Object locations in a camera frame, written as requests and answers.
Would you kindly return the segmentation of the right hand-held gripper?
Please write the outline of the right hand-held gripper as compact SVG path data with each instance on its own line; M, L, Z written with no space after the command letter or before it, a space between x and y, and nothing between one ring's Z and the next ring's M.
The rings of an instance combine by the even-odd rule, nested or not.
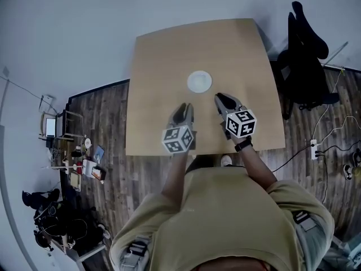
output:
M246 108L237 98L226 93L216 94L214 102L218 113L222 116L221 127L227 140L230 140L232 136L245 138L254 134L257 119L251 109ZM228 110L224 109L224 106L238 108Z

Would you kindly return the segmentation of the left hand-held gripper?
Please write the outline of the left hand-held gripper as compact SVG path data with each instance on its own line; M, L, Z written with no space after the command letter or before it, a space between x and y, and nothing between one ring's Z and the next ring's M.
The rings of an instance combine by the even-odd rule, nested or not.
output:
M193 123L194 109L191 103L182 103L171 113L161 136L161 143L168 153L180 154L196 148Z

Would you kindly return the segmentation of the white round plate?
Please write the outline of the white round plate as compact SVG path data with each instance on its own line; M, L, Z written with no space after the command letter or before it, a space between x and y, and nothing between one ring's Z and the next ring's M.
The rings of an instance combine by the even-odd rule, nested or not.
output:
M194 76L199 76L199 75L204 75L204 76L206 76L208 78L208 85L203 90L202 89L201 90L196 89L194 87L194 85L193 85L193 82L192 82ZM189 77L187 79L187 86L194 93L204 93L211 87L211 85L212 85L212 77L211 77L211 75L209 73L207 73L205 71L194 71L189 75Z

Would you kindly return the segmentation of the person's right forearm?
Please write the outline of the person's right forearm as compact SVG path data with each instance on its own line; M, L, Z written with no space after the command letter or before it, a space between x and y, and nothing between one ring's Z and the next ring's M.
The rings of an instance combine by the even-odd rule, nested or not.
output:
M259 184L264 190L277 182L275 175L261 160L252 146L247 146L240 151L241 159L248 176Z

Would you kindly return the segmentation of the person's left forearm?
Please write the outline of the person's left forearm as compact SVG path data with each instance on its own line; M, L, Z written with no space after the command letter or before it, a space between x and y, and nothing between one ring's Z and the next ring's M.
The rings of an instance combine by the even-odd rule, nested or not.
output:
M175 204L181 204L188 152L173 155L167 178L161 190L163 196Z

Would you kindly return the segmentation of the person's right hand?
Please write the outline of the person's right hand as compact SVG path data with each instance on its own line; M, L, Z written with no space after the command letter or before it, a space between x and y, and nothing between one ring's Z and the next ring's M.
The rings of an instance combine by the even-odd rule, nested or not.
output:
M252 142L251 136L238 138L238 137L235 137L233 134L231 135L231 140L235 145L238 145L239 143L243 143L244 141Z

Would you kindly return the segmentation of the black wristwatch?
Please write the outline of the black wristwatch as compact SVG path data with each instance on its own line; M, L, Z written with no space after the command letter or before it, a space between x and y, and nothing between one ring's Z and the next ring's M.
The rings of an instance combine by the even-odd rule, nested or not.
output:
M235 145L235 150L236 152L240 152L248 146L253 147L252 138L250 136L245 137L243 141L237 143Z

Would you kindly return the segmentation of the black office chair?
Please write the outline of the black office chair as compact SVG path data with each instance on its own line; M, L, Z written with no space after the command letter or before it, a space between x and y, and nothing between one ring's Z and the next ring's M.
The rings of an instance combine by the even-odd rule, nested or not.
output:
M283 78L280 92L284 99L283 119L291 116L296 103L301 110L312 110L322 104L339 102L338 93L329 91L325 71L320 60L328 57L329 48L312 29L300 2L292 2L293 12L288 15L288 48L282 51L277 63L280 69L289 69Z

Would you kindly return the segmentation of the blue folder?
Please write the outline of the blue folder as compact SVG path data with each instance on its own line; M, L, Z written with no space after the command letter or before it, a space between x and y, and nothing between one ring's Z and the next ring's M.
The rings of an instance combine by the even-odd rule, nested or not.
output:
M100 164L103 156L104 156L104 149L101 146L97 145L93 156L95 162L97 164Z

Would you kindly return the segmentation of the orange brown box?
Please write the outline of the orange brown box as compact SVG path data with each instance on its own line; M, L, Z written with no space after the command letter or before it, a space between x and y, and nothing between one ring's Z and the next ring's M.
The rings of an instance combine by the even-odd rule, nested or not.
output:
M106 171L98 166L92 168L91 175L99 181L104 181L106 177Z

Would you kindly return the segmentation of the white cardboard box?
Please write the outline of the white cardboard box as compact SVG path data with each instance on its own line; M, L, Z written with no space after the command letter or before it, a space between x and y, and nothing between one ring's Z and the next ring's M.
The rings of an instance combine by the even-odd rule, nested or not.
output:
M93 177L92 176L92 171L93 168L97 166L97 163L92 161L92 160L88 160L88 159L83 159L82 161L82 175L86 176L86 177Z

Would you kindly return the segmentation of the person's beige t-shirt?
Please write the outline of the person's beige t-shirt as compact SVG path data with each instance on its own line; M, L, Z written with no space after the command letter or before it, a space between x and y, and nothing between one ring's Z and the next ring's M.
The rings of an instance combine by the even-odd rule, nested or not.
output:
M148 243L148 271L191 271L220 257L250 257L277 271L315 270L329 249L334 220L294 181L267 190L239 167L200 168L185 176L182 204L147 195L115 236L116 271L128 246Z

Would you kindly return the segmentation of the wooden side stand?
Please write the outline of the wooden side stand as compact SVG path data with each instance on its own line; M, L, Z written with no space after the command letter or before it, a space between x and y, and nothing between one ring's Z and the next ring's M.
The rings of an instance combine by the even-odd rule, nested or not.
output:
M45 122L46 118L56 118L56 117L63 117L65 120L65 136L60 138L51 138L46 137L45 134ZM59 114L50 114L47 112L43 112L40 119L40 131L38 138L41 140L46 141L47 139L62 139L66 141L74 141L76 138L83 139L85 137L84 134L84 118L79 113L70 112L68 110L63 110Z

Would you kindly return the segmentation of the grey metal rod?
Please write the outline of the grey metal rod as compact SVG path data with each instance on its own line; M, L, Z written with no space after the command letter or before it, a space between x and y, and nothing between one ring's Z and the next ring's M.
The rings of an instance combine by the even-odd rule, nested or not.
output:
M324 68L325 66L327 66L329 64L329 62L331 62L347 45L349 44L348 41L346 41L345 43L343 43L337 50L335 50L329 58L327 58L326 61L322 62L322 67Z

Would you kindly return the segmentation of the tan notebook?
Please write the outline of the tan notebook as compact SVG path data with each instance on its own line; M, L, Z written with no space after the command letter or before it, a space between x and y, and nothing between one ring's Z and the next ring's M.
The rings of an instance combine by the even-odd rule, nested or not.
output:
M76 172L70 174L70 185L77 191L81 191L81 179L82 176Z

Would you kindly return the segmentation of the open laptop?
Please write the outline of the open laptop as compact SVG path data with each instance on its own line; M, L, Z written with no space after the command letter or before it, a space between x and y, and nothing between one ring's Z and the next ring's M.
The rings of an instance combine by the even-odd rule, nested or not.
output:
M46 137L60 138L65 136L65 120L63 117L46 118L45 122L45 134Z

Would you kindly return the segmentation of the pile of black bags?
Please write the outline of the pile of black bags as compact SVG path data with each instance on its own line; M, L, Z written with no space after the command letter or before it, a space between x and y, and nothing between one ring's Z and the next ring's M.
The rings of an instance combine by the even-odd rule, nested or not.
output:
M34 216L38 230L34 231L36 243L52 251L51 241L64 248L85 252L103 242L103 229L94 217L95 207L88 209L67 208L63 204L50 206Z

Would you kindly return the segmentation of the black backpack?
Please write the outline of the black backpack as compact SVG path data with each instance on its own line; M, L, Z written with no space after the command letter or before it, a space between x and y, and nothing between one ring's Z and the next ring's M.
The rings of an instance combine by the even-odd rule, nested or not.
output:
M60 196L59 189L53 189L47 192L28 193L22 191L22 201L25 206L32 209L39 209L40 207L47 207L51 202L57 202Z

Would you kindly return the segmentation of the grey low bench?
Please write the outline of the grey low bench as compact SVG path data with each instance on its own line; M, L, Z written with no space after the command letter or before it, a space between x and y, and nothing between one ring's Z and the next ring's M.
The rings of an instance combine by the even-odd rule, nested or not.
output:
M104 243L99 243L94 248L91 248L89 251L83 252L81 255L79 255L78 252L73 249L67 249L65 254L70 257L71 260L73 260L75 263L82 263L104 249L106 249L106 245Z

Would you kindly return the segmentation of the white wall box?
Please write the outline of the white wall box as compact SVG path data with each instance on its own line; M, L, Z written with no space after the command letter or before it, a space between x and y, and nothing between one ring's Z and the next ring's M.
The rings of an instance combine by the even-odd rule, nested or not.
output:
M39 104L39 108L45 107L45 105L48 105L49 107L51 107L54 100L55 100L55 97L53 97L51 95L42 95L40 104Z

